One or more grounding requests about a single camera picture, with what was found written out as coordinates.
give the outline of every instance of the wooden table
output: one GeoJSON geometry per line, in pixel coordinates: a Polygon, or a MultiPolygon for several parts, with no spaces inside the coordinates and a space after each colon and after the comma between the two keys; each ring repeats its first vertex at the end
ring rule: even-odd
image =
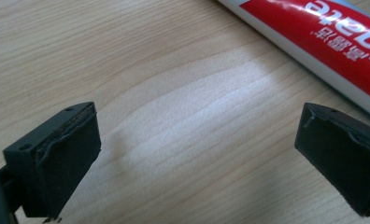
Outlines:
{"type": "Polygon", "coordinates": [[[86,101],[102,151],[61,223],[370,223],[293,147],[304,102],[370,116],[214,0],[0,0],[0,167],[86,101]]]}

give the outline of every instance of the toothpaste tube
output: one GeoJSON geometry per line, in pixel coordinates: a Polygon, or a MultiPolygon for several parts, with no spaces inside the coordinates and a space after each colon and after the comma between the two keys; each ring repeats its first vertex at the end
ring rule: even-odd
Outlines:
{"type": "Polygon", "coordinates": [[[370,113],[370,17],[342,0],[219,0],[370,113]]]}

